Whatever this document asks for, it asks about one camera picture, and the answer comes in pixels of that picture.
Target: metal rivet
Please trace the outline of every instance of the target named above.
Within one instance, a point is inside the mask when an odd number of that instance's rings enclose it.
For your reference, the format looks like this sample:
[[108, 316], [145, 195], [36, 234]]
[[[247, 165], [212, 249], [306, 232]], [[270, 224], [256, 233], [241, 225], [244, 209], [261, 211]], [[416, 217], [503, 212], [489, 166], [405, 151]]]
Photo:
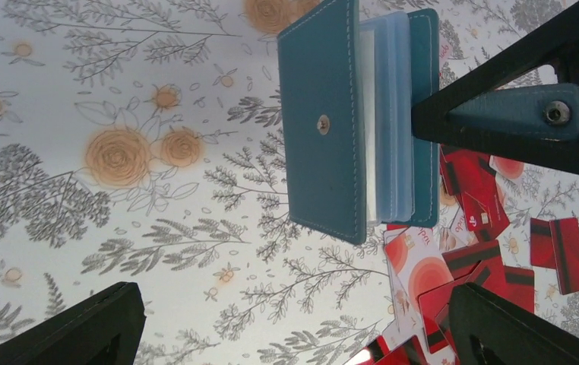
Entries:
[[320, 116], [318, 122], [316, 122], [316, 129], [318, 129], [322, 135], [326, 135], [330, 131], [330, 118], [325, 114]]
[[545, 120], [550, 125], [564, 125], [571, 118], [571, 111], [562, 101], [552, 101], [545, 107]]

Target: floral pattern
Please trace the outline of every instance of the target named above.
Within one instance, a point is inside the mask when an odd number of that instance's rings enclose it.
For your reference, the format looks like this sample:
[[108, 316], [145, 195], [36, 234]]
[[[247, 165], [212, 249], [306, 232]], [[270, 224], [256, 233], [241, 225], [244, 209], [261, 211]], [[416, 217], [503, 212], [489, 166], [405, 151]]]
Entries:
[[[573, 2], [362, 0], [360, 17], [436, 9], [444, 87]], [[338, 364], [411, 325], [384, 227], [351, 246], [289, 219], [276, 34], [318, 3], [0, 0], [0, 343], [117, 281], [145, 300], [137, 364]], [[494, 166], [505, 264], [529, 267], [529, 219], [579, 221], [579, 176]], [[440, 193], [435, 238], [456, 249]], [[579, 337], [579, 293], [534, 271], [535, 313]]]

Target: floral tablecloth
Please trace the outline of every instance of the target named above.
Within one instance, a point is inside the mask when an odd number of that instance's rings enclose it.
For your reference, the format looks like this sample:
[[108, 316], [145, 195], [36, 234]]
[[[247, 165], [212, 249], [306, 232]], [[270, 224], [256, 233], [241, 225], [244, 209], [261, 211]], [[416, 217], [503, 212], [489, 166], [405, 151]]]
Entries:
[[[139, 364], [338, 364], [394, 319], [383, 227], [354, 247], [288, 220], [274, 32], [313, 3], [0, 0], [0, 343], [117, 281], [144, 298]], [[364, 0], [361, 17], [436, 9], [445, 86], [570, 4]], [[579, 220], [579, 177], [498, 183], [505, 264], [529, 267], [529, 218]], [[440, 209], [438, 237], [458, 206]], [[536, 314], [579, 337], [579, 293], [534, 270]]]

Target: table surface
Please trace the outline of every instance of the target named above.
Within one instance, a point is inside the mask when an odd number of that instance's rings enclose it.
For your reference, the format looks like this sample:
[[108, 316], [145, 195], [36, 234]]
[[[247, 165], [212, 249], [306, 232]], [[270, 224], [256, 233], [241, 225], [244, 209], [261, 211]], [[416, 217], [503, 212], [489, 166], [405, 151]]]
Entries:
[[[249, 18], [275, 25], [284, 1]], [[361, 18], [436, 9], [444, 86], [570, 4], [368, 0]], [[0, 343], [117, 281], [144, 298], [136, 363], [343, 363], [394, 319], [383, 227], [353, 247], [288, 220], [277, 44], [244, 12], [0, 0]], [[529, 267], [529, 218], [579, 219], [579, 176], [498, 182], [503, 259]], [[442, 202], [437, 237], [457, 209]], [[579, 293], [534, 270], [536, 314], [579, 337]]]

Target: card holder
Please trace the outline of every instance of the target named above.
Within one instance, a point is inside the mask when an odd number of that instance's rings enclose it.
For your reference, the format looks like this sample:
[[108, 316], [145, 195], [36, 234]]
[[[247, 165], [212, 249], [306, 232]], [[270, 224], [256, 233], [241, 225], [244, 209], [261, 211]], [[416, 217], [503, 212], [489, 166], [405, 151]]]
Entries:
[[367, 224], [427, 227], [438, 210], [438, 147], [410, 131], [411, 88], [438, 85], [437, 14], [358, 14], [325, 0], [278, 36], [289, 219], [354, 244]]

